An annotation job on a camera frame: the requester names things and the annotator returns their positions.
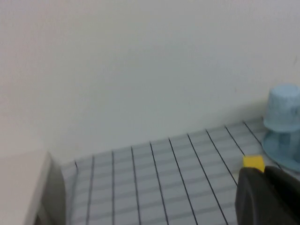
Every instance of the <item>grid paper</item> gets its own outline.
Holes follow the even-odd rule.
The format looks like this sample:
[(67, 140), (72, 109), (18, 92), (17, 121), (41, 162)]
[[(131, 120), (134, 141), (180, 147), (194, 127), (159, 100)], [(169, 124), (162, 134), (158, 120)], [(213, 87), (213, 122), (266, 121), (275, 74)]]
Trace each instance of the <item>grid paper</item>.
[(69, 163), (67, 224), (236, 225), (242, 156), (281, 168), (262, 150), (266, 132), (259, 118)]

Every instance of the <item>table surface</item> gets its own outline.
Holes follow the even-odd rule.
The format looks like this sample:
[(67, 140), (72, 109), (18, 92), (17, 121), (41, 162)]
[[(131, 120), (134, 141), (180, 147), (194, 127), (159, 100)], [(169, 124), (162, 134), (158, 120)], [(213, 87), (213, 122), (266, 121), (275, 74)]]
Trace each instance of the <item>table surface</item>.
[(263, 152), (266, 132), (258, 118), (76, 160), (63, 168), (68, 222), (236, 225), (243, 155), (279, 167)]
[(0, 158), (0, 223), (32, 225), (51, 165), (38, 150)]

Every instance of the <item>white wall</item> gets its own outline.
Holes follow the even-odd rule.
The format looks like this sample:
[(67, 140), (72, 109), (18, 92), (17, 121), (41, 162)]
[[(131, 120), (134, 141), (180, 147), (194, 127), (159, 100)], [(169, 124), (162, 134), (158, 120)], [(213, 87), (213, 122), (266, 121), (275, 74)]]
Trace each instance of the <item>white wall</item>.
[(61, 161), (261, 115), (298, 0), (0, 1), (0, 155)]

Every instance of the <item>black grid line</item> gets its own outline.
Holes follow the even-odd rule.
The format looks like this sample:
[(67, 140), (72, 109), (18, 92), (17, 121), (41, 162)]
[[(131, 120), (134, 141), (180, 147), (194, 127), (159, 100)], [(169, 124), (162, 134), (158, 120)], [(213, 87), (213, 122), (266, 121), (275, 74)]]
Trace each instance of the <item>black grid line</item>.
[(226, 168), (227, 168), (227, 170), (228, 170), (228, 172), (229, 172), (230, 176), (232, 177), (232, 179), (233, 179), (234, 183), (235, 183), (235, 184), (236, 184), (236, 186), (237, 186), (237, 185), (238, 185), (238, 184), (237, 184), (237, 182), (235, 181), (235, 179), (234, 179), (234, 177), (233, 177), (232, 173), (230, 172), (230, 169), (228, 168), (228, 166), (227, 166), (227, 164), (225, 163), (225, 161), (224, 161), (223, 157), (221, 156), (221, 154), (220, 154), (219, 150), (217, 149), (217, 147), (216, 147), (215, 143), (213, 142), (213, 140), (212, 140), (212, 138), (211, 138), (210, 134), (208, 133), (208, 131), (207, 131), (207, 130), (205, 130), (205, 131), (206, 131), (206, 133), (207, 133), (208, 137), (210, 138), (210, 141), (212, 142), (213, 146), (215, 147), (215, 149), (216, 149), (217, 153), (218, 153), (218, 154), (219, 154), (219, 156), (221, 157), (221, 159), (222, 159), (222, 161), (223, 161), (224, 165), (226, 166)]
[(89, 222), (90, 222), (90, 203), (91, 203), (91, 197), (92, 197), (92, 191), (93, 191), (94, 164), (95, 164), (95, 158), (94, 158), (94, 156), (92, 156), (92, 166), (91, 166), (91, 172), (90, 172), (90, 189), (89, 189), (88, 207), (87, 207), (87, 212), (86, 212), (86, 225), (89, 225)]
[(239, 150), (241, 151), (241, 153), (243, 155), (245, 155), (245, 153), (243, 152), (243, 150), (240, 148), (240, 146), (238, 145), (238, 143), (235, 141), (234, 137), (232, 136), (232, 134), (229, 132), (228, 128), (226, 126), (224, 126), (225, 129), (227, 130), (227, 132), (229, 133), (230, 137), (233, 139), (234, 143), (236, 144), (236, 146), (239, 148)]
[[(207, 163), (202, 163), (202, 165), (207, 165), (207, 166), (212, 166), (212, 165), (223, 165), (223, 162), (207, 162)], [(182, 169), (196, 169), (196, 168), (197, 168), (196, 165), (191, 165), (191, 166), (183, 167)], [(174, 174), (177, 174), (177, 172), (178, 172), (177, 170), (172, 169), (172, 170), (160, 172), (159, 174), (160, 174), (160, 176), (166, 175), (166, 174), (167, 174), (167, 175), (174, 175)], [(217, 178), (217, 177), (223, 176), (223, 175), (225, 175), (225, 174), (227, 174), (227, 172), (226, 172), (226, 173), (224, 173), (224, 172), (217, 173), (217, 174), (211, 175), (211, 177)], [(141, 180), (140, 180), (140, 178), (139, 178), (139, 180), (140, 180), (140, 181), (152, 180), (153, 178), (155, 178), (155, 177), (157, 177), (157, 176), (156, 176), (155, 174), (151, 174), (151, 177), (150, 177), (150, 176), (148, 177), (148, 175), (146, 175), (146, 176), (144, 176), (144, 177), (146, 177), (146, 179), (141, 179)], [(199, 181), (200, 181), (200, 180), (203, 179), (203, 178), (205, 178), (205, 177), (197, 178), (197, 179), (188, 179), (188, 180), (185, 181), (185, 183), (191, 183), (191, 182), (193, 182), (194, 180), (199, 180)], [(115, 186), (122, 186), (122, 185), (130, 184), (130, 183), (132, 183), (131, 180), (126, 180), (126, 181), (124, 181), (123, 183), (119, 183), (118, 185), (117, 185), (117, 183), (115, 183), (114, 185), (115, 185)], [(93, 188), (94, 191), (108, 190), (108, 189), (111, 189), (111, 185), (110, 185), (110, 184), (105, 184), (105, 185), (101, 185), (101, 186), (96, 186), (96, 187)], [(78, 190), (76, 193), (77, 193), (77, 194), (82, 194), (82, 193), (85, 193), (85, 192), (87, 192), (87, 191), (88, 191), (88, 189), (83, 188), (83, 189)]]
[[(260, 129), (254, 130), (253, 132), (262, 132), (262, 131), (265, 131), (265, 129), (264, 128), (260, 128)], [(240, 132), (237, 135), (235, 135), (235, 137), (241, 137), (241, 136), (245, 136), (247, 134), (249, 134), (249, 132)], [(224, 136), (224, 137), (216, 138), (214, 141), (215, 142), (219, 142), (219, 141), (225, 141), (225, 140), (230, 140), (230, 139), (231, 139), (231, 137)], [(194, 142), (194, 146), (198, 147), (198, 146), (201, 146), (202, 144), (210, 143), (210, 142), (211, 142), (210, 140), (198, 141), (198, 142)], [(182, 150), (185, 150), (189, 146), (190, 146), (189, 144), (179, 145), (179, 146), (176, 146), (175, 149), (176, 149), (176, 152), (177, 151), (182, 151)], [(155, 156), (158, 156), (160, 154), (167, 153), (169, 150), (170, 150), (169, 148), (160, 149), (158, 151), (155, 151), (154, 154), (155, 154)], [(151, 155), (151, 151), (145, 152), (145, 153), (140, 154), (140, 155), (137, 155), (137, 156), (135, 156), (135, 158), (136, 159), (141, 159), (141, 158), (146, 158), (146, 157), (148, 157), (150, 155)], [(131, 160), (131, 157), (124, 157), (124, 158), (118, 159), (117, 161), (115, 160), (115, 165), (118, 164), (118, 163), (122, 163), (122, 162), (129, 162), (130, 160)], [(111, 165), (111, 162), (95, 163), (94, 167), (95, 167), (95, 169), (96, 168), (98, 169), (98, 168), (101, 168), (101, 167), (104, 167), (104, 166), (108, 166), (108, 165)], [(140, 167), (143, 167), (143, 166), (152, 166), (152, 164), (140, 165), (139, 169), (140, 169)], [(80, 171), (88, 170), (88, 169), (90, 169), (90, 166), (89, 165), (82, 165), (82, 166), (79, 166), (78, 169)], [(129, 172), (129, 171), (131, 171), (131, 167), (116, 170), (117, 173), (126, 173), (126, 172)], [(101, 174), (95, 174), (95, 177), (100, 177), (102, 175), (103, 176), (110, 176), (110, 174), (111, 174), (110, 172), (108, 172), (108, 173), (101, 173)]]
[(195, 212), (194, 212), (194, 209), (193, 209), (191, 200), (190, 200), (190, 198), (189, 198), (189, 196), (188, 196), (188, 190), (187, 190), (186, 184), (184, 183), (184, 179), (183, 179), (183, 177), (182, 177), (182, 173), (181, 173), (181, 170), (180, 170), (180, 167), (179, 167), (179, 164), (178, 164), (178, 161), (177, 161), (177, 158), (176, 158), (176, 155), (175, 155), (175, 152), (174, 152), (174, 149), (173, 149), (173, 146), (172, 146), (172, 143), (171, 143), (171, 140), (170, 140), (170, 139), (169, 139), (169, 142), (170, 142), (170, 146), (171, 146), (171, 149), (172, 149), (172, 152), (173, 152), (173, 155), (174, 155), (174, 158), (175, 158), (177, 167), (178, 167), (178, 171), (179, 171), (179, 174), (180, 174), (182, 183), (183, 183), (183, 187), (184, 187), (184, 189), (185, 189), (185, 191), (186, 191), (186, 194), (187, 194), (187, 199), (188, 199), (189, 205), (190, 205), (190, 207), (191, 207), (191, 210), (192, 210), (192, 213), (193, 213), (193, 216), (194, 216), (196, 225), (198, 225), (197, 218), (196, 218), (196, 215), (195, 215)]
[(156, 161), (155, 161), (155, 158), (154, 158), (152, 144), (151, 144), (151, 142), (149, 144), (150, 144), (151, 153), (152, 153), (152, 157), (153, 157), (153, 161), (154, 161), (155, 172), (156, 172), (156, 175), (157, 175), (157, 180), (158, 180), (158, 185), (159, 185), (159, 191), (160, 191), (160, 195), (161, 195), (161, 201), (163, 202), (163, 207), (164, 207), (164, 211), (165, 211), (165, 220), (167, 222), (167, 225), (169, 225), (169, 219), (168, 219), (167, 211), (165, 209), (165, 201), (164, 201), (163, 192), (162, 192), (161, 185), (160, 185), (160, 179), (159, 179), (159, 175), (158, 175), (158, 169), (156, 167)]
[(114, 225), (114, 155), (112, 151), (112, 225)]
[(75, 164), (75, 166), (76, 166), (76, 171), (77, 171), (77, 173), (78, 173), (78, 165), (77, 165), (76, 160), (74, 160), (74, 164)]
[(76, 174), (75, 174), (75, 178), (74, 178), (74, 183), (72, 185), (72, 190), (71, 190), (71, 197), (70, 197), (70, 210), (68, 212), (68, 218), (69, 218), (69, 225), (71, 225), (71, 221), (72, 221), (72, 214), (73, 214), (73, 204), (74, 204), (74, 196), (75, 196), (75, 190), (76, 190), (76, 184), (77, 184), (77, 178), (78, 178), (78, 167), (77, 167), (77, 163), (76, 160), (74, 160), (74, 164), (76, 166)]
[[(227, 208), (230, 208), (232, 206), (234, 206), (234, 203), (221, 204), (221, 207), (223, 209), (227, 209)], [(218, 209), (219, 209), (218, 206), (212, 206), (212, 207), (209, 207), (209, 208), (196, 210), (195, 212), (196, 212), (197, 215), (199, 215), (199, 214), (203, 214), (203, 213), (206, 213), (206, 212), (215, 211), (215, 210), (218, 210)], [(183, 212), (183, 213), (180, 213), (180, 214), (177, 214), (177, 215), (170, 216), (169, 219), (170, 219), (170, 221), (172, 221), (172, 220), (175, 220), (175, 219), (178, 219), (178, 218), (186, 218), (186, 217), (189, 217), (189, 216), (190, 216), (190, 212)], [(95, 220), (98, 220), (100, 218), (102, 218), (102, 217), (93, 216), (93, 217), (90, 218), (90, 220), (95, 221)], [(75, 222), (76, 223), (82, 222), (83, 219), (84, 219), (83, 217), (80, 217), (80, 218), (76, 219)], [(158, 217), (158, 218), (143, 222), (143, 225), (154, 225), (156, 223), (160, 223), (160, 222), (164, 222), (164, 221), (165, 221), (165, 217)]]
[[(243, 121), (243, 123), (245, 124), (245, 126), (248, 128), (248, 130), (250, 131), (250, 133), (253, 135), (253, 137), (257, 140), (257, 142), (260, 144), (261, 147), (263, 147), (261, 141), (256, 137), (256, 135), (253, 133), (253, 131), (250, 129), (250, 127), (247, 125), (247, 123), (245, 121)], [(279, 167), (279, 169), (282, 169), (281, 166), (275, 162), (275, 164)]]
[(131, 156), (132, 156), (132, 164), (133, 164), (133, 173), (134, 173), (134, 178), (135, 178), (135, 195), (136, 195), (136, 204), (137, 204), (137, 214), (139, 217), (139, 225), (141, 225), (141, 214), (140, 214), (140, 204), (139, 204), (139, 194), (137, 190), (137, 181), (136, 181), (136, 174), (135, 174), (135, 157), (133, 155), (133, 150), (131, 147)]
[[(241, 148), (242, 147), (247, 147), (247, 146), (250, 146), (250, 145), (253, 145), (253, 144), (256, 144), (256, 142), (249, 142), (249, 143), (245, 143), (245, 144), (241, 144), (241, 145), (239, 145)], [(222, 148), (222, 152), (226, 152), (227, 150), (231, 150), (232, 149), (232, 146), (230, 146), (230, 147), (226, 147), (226, 148)], [(206, 150), (206, 151), (203, 151), (203, 152), (201, 152), (200, 153), (200, 156), (202, 157), (202, 156), (208, 156), (208, 155), (210, 155), (210, 154), (213, 154), (213, 151), (212, 151), (212, 149), (208, 149), (208, 150)], [(167, 164), (169, 164), (169, 163), (172, 163), (173, 161), (171, 160), (171, 159), (166, 159), (166, 160), (160, 160), (159, 161), (159, 165), (160, 164), (164, 164), (164, 165), (167, 165)], [(212, 165), (211, 163), (203, 163), (203, 165)], [(153, 163), (151, 162), (151, 163), (145, 163), (145, 164), (142, 164), (142, 165), (139, 165), (139, 167), (137, 168), (137, 169), (146, 169), (146, 168), (149, 168), (149, 167), (152, 167), (153, 166)], [(132, 167), (128, 167), (128, 168), (125, 168), (125, 169), (123, 169), (123, 170), (119, 170), (119, 171), (115, 171), (115, 174), (118, 174), (118, 175), (120, 175), (120, 174), (123, 174), (123, 173), (127, 173), (127, 172), (129, 172), (129, 171), (131, 171), (132, 170)], [(169, 170), (169, 171), (164, 171), (164, 172), (160, 172), (160, 175), (163, 175), (164, 173), (167, 175), (167, 174), (170, 174), (169, 172), (171, 172), (171, 170)], [(94, 178), (95, 179), (99, 179), (99, 178), (106, 178), (106, 177), (109, 177), (111, 175), (111, 172), (106, 172), (106, 173), (100, 173), (100, 174), (94, 174)], [(153, 178), (155, 175), (145, 175), (145, 180), (147, 180), (147, 179), (151, 179), (151, 178)], [(85, 182), (85, 181), (87, 181), (87, 180), (89, 180), (90, 179), (90, 176), (85, 176), (85, 177), (81, 177), (80, 178), (80, 181), (79, 182)], [(120, 182), (118, 182), (118, 183), (116, 183), (116, 185), (124, 185), (124, 184), (128, 184), (128, 183), (130, 183), (131, 181), (120, 181)], [(110, 188), (110, 185), (101, 185), (101, 186), (97, 186), (96, 188), (99, 188), (99, 190), (100, 189), (106, 189), (106, 188)]]
[[(214, 174), (214, 175), (210, 175), (210, 178), (213, 179), (213, 178), (223, 177), (227, 173), (228, 172), (222, 172), (222, 173), (217, 173), (217, 174)], [(206, 180), (205, 176), (200, 177), (200, 178), (196, 178), (196, 179), (188, 179), (188, 180), (185, 180), (185, 184), (195, 184), (195, 183), (198, 183), (198, 182), (202, 182), (204, 180)], [(170, 188), (173, 188), (173, 187), (178, 187), (180, 185), (182, 185), (182, 181), (176, 181), (176, 182), (164, 185), (163, 188), (164, 188), (164, 190), (167, 190), (167, 189), (170, 189)], [(140, 190), (139, 194), (140, 195), (141, 194), (148, 194), (148, 193), (156, 192), (156, 191), (158, 191), (157, 187), (150, 187), (148, 189)], [(135, 190), (134, 191), (128, 191), (128, 192), (122, 193), (121, 195), (118, 195), (118, 197), (115, 196), (114, 199), (119, 200), (119, 199), (122, 199), (122, 198), (135, 196), (135, 195), (136, 195)], [(111, 201), (111, 197), (95, 199), (95, 200), (93, 200), (91, 205), (97, 205), (99, 203), (105, 203), (105, 202), (110, 202), (110, 201)], [(80, 202), (76, 205), (76, 207), (81, 207), (81, 206), (85, 206), (85, 205), (86, 205), (86, 202)]]
[[(215, 193), (221, 193), (221, 192), (228, 191), (228, 190), (234, 190), (235, 188), (236, 188), (236, 186), (231, 185), (231, 186), (215, 189), (214, 192)], [(189, 194), (189, 196), (190, 196), (190, 198), (197, 198), (197, 197), (207, 196), (207, 195), (210, 195), (210, 194), (211, 194), (211, 190), (207, 190), (207, 191), (203, 191), (203, 192), (200, 192), (200, 193)], [(187, 198), (186, 195), (176, 196), (176, 197), (166, 199), (165, 203), (176, 203), (176, 202), (180, 202), (182, 200), (185, 200), (186, 198)], [(155, 202), (146, 203), (146, 204), (140, 205), (140, 210), (144, 210), (144, 209), (147, 209), (149, 207), (154, 207), (154, 206), (159, 206), (159, 205), (161, 205), (160, 200), (155, 201)], [(127, 208), (115, 211), (114, 214), (119, 215), (119, 214), (123, 214), (123, 213), (127, 213), (127, 212), (132, 212), (132, 211), (135, 211), (135, 210), (136, 210), (135, 206), (127, 207)], [(100, 214), (97, 214), (97, 215), (94, 215), (94, 216), (90, 217), (90, 219), (93, 220), (94, 218), (105, 218), (105, 217), (110, 217), (110, 216), (111, 216), (110, 212), (100, 213)]]
[(220, 203), (219, 203), (219, 201), (218, 201), (218, 199), (217, 199), (217, 196), (216, 196), (216, 194), (215, 194), (215, 192), (214, 192), (214, 189), (212, 188), (212, 185), (211, 185), (211, 183), (210, 183), (210, 180), (208, 179), (208, 176), (207, 176), (207, 174), (206, 174), (206, 172), (205, 172), (205, 169), (204, 169), (204, 167), (203, 167), (203, 165), (202, 165), (202, 163), (201, 163), (201, 160), (200, 160), (200, 158), (199, 158), (199, 156), (198, 156), (198, 154), (197, 154), (197, 152), (196, 152), (196, 150), (195, 150), (195, 148), (194, 148), (194, 146), (193, 146), (192, 140), (191, 140), (191, 138), (189, 137), (188, 134), (187, 134), (187, 137), (188, 137), (188, 139), (189, 139), (189, 141), (190, 141), (190, 143), (191, 143), (191, 145), (192, 145), (192, 148), (193, 148), (193, 150), (194, 150), (194, 152), (195, 152), (195, 154), (196, 154), (196, 157), (197, 157), (197, 159), (198, 159), (198, 161), (199, 161), (199, 164), (200, 164), (200, 166), (201, 166), (201, 168), (202, 168), (202, 170), (203, 170), (203, 173), (204, 173), (204, 175), (205, 175), (205, 177), (206, 177), (206, 180), (207, 180), (207, 182), (208, 182), (208, 184), (209, 184), (209, 186), (210, 186), (210, 188), (211, 188), (211, 191), (212, 191), (212, 193), (213, 193), (213, 195), (214, 195), (214, 197), (215, 197), (215, 199), (216, 199), (216, 201), (217, 201), (217, 205), (218, 205), (218, 207), (220, 208), (220, 211), (221, 211), (221, 213), (222, 213), (222, 216), (223, 216), (223, 218), (224, 218), (226, 224), (228, 225), (228, 222), (227, 222), (226, 217), (225, 217), (225, 215), (224, 215), (224, 213), (223, 213), (223, 210), (222, 210), (222, 208), (221, 208), (221, 206), (220, 206)]

